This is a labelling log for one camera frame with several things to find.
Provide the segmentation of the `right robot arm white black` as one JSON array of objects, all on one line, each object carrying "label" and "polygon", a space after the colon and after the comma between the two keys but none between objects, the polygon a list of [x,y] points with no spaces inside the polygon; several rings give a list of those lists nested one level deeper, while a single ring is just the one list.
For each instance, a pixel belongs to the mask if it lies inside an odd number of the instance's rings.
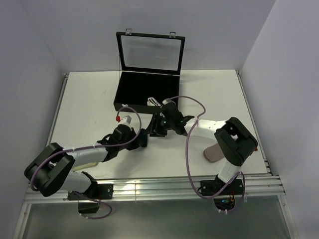
[{"label": "right robot arm white black", "polygon": [[147,127],[151,137],[165,137],[169,130],[173,130],[185,136],[186,140],[190,136],[199,136],[217,141],[226,161],[215,177],[215,190],[227,194],[233,188],[234,176],[258,147],[257,140],[242,122],[235,117],[214,121],[184,116],[170,99],[159,103],[154,98],[148,98],[147,105],[158,108]]}]

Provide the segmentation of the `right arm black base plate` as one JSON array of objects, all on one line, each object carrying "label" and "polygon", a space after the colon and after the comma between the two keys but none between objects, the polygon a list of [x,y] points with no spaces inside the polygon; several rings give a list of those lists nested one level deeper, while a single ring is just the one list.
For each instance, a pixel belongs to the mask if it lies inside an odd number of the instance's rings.
[{"label": "right arm black base plate", "polygon": [[[219,178],[216,178],[215,180],[201,180],[199,191],[203,196],[212,196],[224,185],[225,183]],[[219,194],[219,196],[241,195],[244,189],[242,180],[235,179]]]}]

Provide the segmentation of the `navy blue sock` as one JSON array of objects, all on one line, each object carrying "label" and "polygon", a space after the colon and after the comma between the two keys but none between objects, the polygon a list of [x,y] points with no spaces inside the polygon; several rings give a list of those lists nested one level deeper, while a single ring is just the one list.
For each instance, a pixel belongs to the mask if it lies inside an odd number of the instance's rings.
[{"label": "navy blue sock", "polygon": [[148,132],[144,128],[141,129],[139,134],[139,144],[140,147],[147,147],[148,145]]}]

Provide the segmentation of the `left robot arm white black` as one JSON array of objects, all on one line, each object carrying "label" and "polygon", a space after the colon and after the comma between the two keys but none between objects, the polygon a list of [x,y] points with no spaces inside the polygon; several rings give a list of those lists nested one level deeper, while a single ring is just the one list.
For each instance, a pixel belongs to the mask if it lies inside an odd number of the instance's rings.
[{"label": "left robot arm white black", "polygon": [[67,152],[54,142],[49,144],[25,169],[24,175],[43,196],[59,190],[76,191],[84,198],[96,198],[99,194],[97,180],[75,167],[88,163],[107,162],[123,150],[147,147],[148,133],[142,128],[137,134],[133,128],[119,124],[112,133],[97,141],[91,148]]}]

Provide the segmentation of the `grey sock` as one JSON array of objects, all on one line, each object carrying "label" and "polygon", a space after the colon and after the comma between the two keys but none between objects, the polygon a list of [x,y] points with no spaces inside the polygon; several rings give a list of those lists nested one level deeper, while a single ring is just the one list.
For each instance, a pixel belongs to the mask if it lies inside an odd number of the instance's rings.
[{"label": "grey sock", "polygon": [[166,105],[166,104],[169,104],[169,103],[171,103],[171,102],[172,102],[171,99],[164,99],[164,100],[162,101],[162,104],[163,104],[163,105]]}]

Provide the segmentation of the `white sock with dark stripes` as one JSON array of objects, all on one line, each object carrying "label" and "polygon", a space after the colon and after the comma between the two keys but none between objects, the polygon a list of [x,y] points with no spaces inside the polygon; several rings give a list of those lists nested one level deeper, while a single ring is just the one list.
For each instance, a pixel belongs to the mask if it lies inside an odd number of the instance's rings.
[{"label": "white sock with dark stripes", "polygon": [[153,97],[147,99],[147,106],[151,107],[161,107],[161,104]]}]

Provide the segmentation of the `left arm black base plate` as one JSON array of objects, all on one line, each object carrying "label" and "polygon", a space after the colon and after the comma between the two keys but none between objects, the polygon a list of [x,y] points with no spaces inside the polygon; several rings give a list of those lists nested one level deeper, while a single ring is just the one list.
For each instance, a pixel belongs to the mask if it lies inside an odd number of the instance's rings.
[{"label": "left arm black base plate", "polygon": [[113,195],[113,184],[91,185],[85,192],[81,193],[87,198],[95,200],[110,200]]}]

